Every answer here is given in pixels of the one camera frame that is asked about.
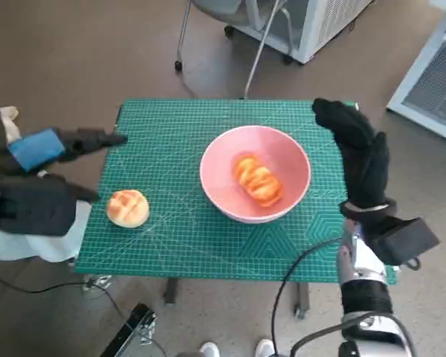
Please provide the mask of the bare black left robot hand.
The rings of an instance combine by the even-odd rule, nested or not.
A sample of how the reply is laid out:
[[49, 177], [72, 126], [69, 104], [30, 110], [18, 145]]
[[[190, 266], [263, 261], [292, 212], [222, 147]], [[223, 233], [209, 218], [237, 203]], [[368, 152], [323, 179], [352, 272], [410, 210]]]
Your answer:
[[8, 152], [26, 173], [38, 172], [54, 162], [69, 162], [102, 149], [126, 144], [125, 135], [102, 129], [45, 129], [7, 146]]

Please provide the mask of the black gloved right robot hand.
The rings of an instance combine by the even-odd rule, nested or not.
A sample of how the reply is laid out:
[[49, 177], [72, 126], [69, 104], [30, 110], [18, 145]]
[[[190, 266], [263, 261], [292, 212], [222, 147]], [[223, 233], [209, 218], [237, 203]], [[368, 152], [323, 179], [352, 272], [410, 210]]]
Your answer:
[[359, 110], [337, 100], [312, 104], [317, 124], [332, 132], [343, 160], [348, 202], [360, 209], [386, 205], [390, 153], [387, 136]]

